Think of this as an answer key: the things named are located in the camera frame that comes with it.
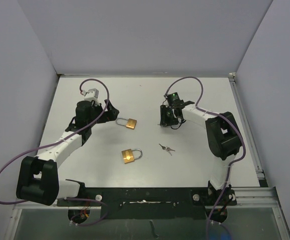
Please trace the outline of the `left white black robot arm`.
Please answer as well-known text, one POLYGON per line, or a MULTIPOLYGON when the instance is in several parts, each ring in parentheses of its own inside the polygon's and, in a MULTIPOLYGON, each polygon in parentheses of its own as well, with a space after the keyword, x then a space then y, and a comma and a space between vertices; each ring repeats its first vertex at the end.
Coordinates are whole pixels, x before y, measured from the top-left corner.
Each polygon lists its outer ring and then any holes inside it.
POLYGON ((22 160, 17 198, 50 206, 55 200, 69 198, 74 205, 86 201, 82 183, 76 180, 60 180, 58 169, 61 164, 78 148, 82 147, 92 134, 95 124, 115 121, 119 111, 109 100, 106 108, 95 100, 77 103, 75 113, 60 139, 35 157, 27 156, 22 160))

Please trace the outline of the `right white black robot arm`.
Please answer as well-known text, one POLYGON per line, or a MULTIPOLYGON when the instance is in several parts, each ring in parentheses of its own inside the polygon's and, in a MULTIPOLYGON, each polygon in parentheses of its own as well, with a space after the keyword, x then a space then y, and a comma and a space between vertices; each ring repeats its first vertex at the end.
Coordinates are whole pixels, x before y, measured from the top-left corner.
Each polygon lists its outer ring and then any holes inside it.
POLYGON ((242 142, 239 129, 232 113, 214 113, 197 107, 193 101, 183 101, 178 93, 166 94, 167 104, 160 106, 160 126, 181 126, 185 122, 192 122, 206 130, 207 142, 214 155, 213 169, 209 185, 213 187, 207 192, 208 200, 212 204, 220 204, 225 199, 222 189, 229 182, 227 177, 228 164, 238 154, 242 142))

